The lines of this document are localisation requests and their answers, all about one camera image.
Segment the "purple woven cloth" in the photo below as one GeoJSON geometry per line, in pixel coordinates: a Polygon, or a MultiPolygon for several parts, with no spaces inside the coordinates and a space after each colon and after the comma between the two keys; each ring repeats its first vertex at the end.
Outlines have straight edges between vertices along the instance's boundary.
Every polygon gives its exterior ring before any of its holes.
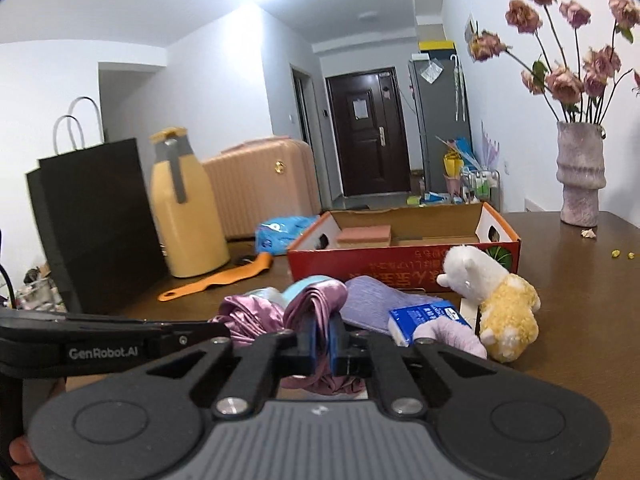
{"type": "Polygon", "coordinates": [[[391,288],[370,276],[357,276],[346,282],[347,299],[341,308],[343,321],[369,332],[388,335],[390,311],[432,304],[440,298],[423,294],[408,294],[391,288]]]}

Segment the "light blue plush puff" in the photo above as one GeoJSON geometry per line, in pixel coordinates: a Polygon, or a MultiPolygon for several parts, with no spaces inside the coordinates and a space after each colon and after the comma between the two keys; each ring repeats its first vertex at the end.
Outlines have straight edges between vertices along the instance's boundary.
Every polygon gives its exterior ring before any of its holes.
{"type": "Polygon", "coordinates": [[[296,281],[281,292],[282,307],[286,308],[308,286],[314,286],[324,281],[329,281],[329,279],[330,277],[325,275],[311,275],[308,278],[296,281]]]}

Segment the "blue tissue packet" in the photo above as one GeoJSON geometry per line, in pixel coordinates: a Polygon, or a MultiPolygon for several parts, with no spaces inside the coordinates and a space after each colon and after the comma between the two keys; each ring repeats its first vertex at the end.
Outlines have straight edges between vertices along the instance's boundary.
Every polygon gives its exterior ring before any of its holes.
{"type": "Polygon", "coordinates": [[[392,309],[388,317],[387,328],[396,344],[408,347],[413,342],[414,331],[420,325],[438,320],[449,320],[465,328],[471,328],[471,325],[465,321],[456,307],[447,300],[392,309]]]}

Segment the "pink satin bow scrunchie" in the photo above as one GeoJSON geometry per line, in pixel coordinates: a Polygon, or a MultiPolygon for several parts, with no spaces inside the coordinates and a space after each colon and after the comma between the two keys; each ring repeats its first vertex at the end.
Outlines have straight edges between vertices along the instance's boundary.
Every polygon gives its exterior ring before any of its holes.
{"type": "Polygon", "coordinates": [[[307,378],[294,374],[283,379],[281,385],[287,389],[304,389],[320,396],[356,396],[366,390],[364,380],[332,376],[329,358],[326,356],[330,316],[333,312],[341,311],[346,299],[346,285],[330,278],[329,281],[305,288],[284,310],[262,298],[228,296],[222,300],[214,321],[224,324],[230,330],[233,344],[240,348],[249,346],[262,335],[280,330],[294,330],[298,333],[302,314],[307,308],[313,308],[320,326],[317,371],[314,376],[307,378]]]}

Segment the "lavender fluffy headband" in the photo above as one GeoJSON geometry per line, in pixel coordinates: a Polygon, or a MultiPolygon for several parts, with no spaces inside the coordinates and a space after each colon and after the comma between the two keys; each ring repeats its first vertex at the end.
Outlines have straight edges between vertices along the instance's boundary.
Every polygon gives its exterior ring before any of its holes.
{"type": "Polygon", "coordinates": [[[472,328],[462,325],[451,318],[441,316],[419,325],[412,334],[413,340],[430,338],[441,344],[487,359],[487,351],[472,328]]]}

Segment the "pink layered sponge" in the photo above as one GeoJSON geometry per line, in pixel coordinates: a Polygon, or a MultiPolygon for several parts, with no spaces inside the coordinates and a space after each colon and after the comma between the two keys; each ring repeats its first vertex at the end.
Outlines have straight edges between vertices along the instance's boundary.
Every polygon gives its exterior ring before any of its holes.
{"type": "Polygon", "coordinates": [[[337,235],[338,247],[388,247],[392,241],[390,226],[354,226],[337,235]]]}

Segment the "white yellow plush toy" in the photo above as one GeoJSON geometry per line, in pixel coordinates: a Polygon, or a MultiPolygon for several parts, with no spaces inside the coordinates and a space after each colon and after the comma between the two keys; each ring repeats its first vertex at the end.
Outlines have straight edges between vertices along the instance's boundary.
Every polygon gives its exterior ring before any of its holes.
{"type": "Polygon", "coordinates": [[[514,362],[537,340],[538,292],[487,252],[471,245],[451,247],[436,282],[477,305],[478,336],[491,359],[514,362]]]}

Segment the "blue wet wipes pack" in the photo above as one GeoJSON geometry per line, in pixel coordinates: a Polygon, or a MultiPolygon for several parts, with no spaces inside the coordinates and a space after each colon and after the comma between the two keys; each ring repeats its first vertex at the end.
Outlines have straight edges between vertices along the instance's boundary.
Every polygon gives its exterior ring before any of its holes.
{"type": "Polygon", "coordinates": [[[280,217],[262,222],[255,231],[255,252],[283,256],[288,246],[318,220],[318,216],[280,217]]]}

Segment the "hand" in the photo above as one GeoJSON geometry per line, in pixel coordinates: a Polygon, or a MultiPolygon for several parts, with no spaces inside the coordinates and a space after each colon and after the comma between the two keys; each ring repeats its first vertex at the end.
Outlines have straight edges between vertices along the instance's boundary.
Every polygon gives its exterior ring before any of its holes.
{"type": "Polygon", "coordinates": [[[15,439],[9,447],[15,465],[12,471],[20,480],[44,480],[44,474],[38,465],[32,448],[25,436],[15,439]]]}

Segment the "black paper shopping bag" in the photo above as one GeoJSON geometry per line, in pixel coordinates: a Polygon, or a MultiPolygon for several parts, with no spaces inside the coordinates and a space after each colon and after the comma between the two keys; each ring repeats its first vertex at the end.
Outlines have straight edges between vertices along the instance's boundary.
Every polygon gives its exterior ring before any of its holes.
{"type": "Polygon", "coordinates": [[[57,122],[72,148],[26,176],[41,245],[67,311],[112,314],[168,273],[137,142],[88,148],[73,114],[57,122]]]}

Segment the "yellow thermos jug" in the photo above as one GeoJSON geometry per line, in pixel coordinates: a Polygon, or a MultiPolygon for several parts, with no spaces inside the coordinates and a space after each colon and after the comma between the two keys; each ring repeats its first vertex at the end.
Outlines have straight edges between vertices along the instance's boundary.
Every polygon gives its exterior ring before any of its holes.
{"type": "Polygon", "coordinates": [[[185,128],[150,137],[152,213],[169,271],[175,278],[213,272],[230,260],[209,176],[194,155],[185,128]]]}

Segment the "pink ribbed suitcase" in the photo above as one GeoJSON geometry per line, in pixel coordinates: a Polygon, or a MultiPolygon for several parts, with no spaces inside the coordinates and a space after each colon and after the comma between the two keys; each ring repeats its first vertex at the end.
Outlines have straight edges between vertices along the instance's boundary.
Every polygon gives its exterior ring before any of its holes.
{"type": "Polygon", "coordinates": [[[247,141],[203,162],[214,190],[224,236],[254,235],[279,217],[311,217],[321,210],[311,147],[287,136],[247,141]]]}

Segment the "dark brown entrance door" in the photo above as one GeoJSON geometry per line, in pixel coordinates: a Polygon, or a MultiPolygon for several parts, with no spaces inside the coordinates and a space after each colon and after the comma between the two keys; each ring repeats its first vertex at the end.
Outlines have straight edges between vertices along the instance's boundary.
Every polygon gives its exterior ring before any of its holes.
{"type": "Polygon", "coordinates": [[[407,193],[410,165],[393,67],[326,78],[343,194],[407,193]]]}

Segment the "pink textured vase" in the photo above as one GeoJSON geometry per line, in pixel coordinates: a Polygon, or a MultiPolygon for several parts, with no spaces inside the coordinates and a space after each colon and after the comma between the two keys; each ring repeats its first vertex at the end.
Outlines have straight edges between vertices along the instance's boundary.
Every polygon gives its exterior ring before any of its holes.
{"type": "Polygon", "coordinates": [[[563,187],[561,221],[583,229],[598,225],[599,191],[605,188],[601,126],[590,122],[559,122],[556,178],[563,187]]]}

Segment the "dried pink roses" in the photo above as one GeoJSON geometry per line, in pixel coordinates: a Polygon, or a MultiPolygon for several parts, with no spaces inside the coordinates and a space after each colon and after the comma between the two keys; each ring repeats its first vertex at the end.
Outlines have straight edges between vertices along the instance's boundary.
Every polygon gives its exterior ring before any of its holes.
{"type": "Polygon", "coordinates": [[[541,96],[558,122],[602,125],[620,83],[638,70],[623,69],[615,40],[634,42],[639,26],[636,0],[608,0],[611,39],[600,48],[583,48],[579,31],[591,23],[591,12],[576,0],[510,0],[504,19],[518,34],[536,40],[540,55],[527,63],[495,32],[480,28],[468,44],[474,62],[508,56],[521,67],[521,81],[532,96],[541,96]]]}

